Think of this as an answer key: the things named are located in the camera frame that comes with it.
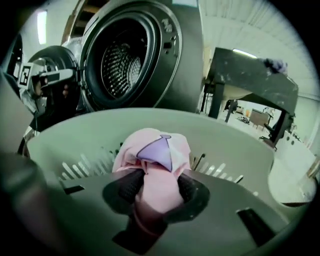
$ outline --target pink cloth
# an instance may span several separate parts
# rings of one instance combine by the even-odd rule
[[[166,212],[183,204],[177,179],[190,170],[190,147],[181,134],[152,128],[138,130],[123,143],[112,172],[143,169],[144,183],[135,198],[135,214],[148,230]]]

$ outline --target ceiling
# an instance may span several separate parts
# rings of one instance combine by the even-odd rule
[[[239,49],[259,58],[282,59],[299,95],[320,99],[307,48],[290,22],[265,0],[199,0],[205,46]]]

